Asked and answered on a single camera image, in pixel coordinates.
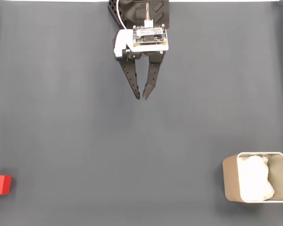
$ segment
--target dark gray mat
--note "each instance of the dark gray mat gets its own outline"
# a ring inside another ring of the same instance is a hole
[[[137,101],[106,3],[0,3],[0,226],[283,225],[283,204],[229,202],[221,165],[283,152],[283,3],[170,10]]]

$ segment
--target red block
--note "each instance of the red block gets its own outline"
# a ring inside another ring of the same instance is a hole
[[[9,194],[11,176],[0,175],[0,194]]]

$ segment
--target black mount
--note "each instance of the black mount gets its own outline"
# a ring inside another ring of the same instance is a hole
[[[117,0],[109,0],[108,8],[115,21],[122,28],[116,9]],[[143,26],[146,15],[147,0],[120,0],[119,14],[125,26],[132,29],[133,25]],[[154,25],[165,25],[169,28],[169,0],[150,0],[150,18]]]

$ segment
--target circuit board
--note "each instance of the circuit board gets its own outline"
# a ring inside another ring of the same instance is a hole
[[[166,44],[167,37],[164,27],[155,26],[151,28],[144,28],[144,26],[138,26],[133,28],[133,46]]]

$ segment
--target square bin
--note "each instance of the square bin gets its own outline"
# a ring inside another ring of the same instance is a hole
[[[268,180],[273,186],[275,194],[265,201],[245,201],[240,194],[238,158],[252,155],[268,157]],[[247,203],[282,203],[283,202],[283,154],[281,152],[241,152],[223,160],[223,176],[225,183],[225,196],[234,202]]]

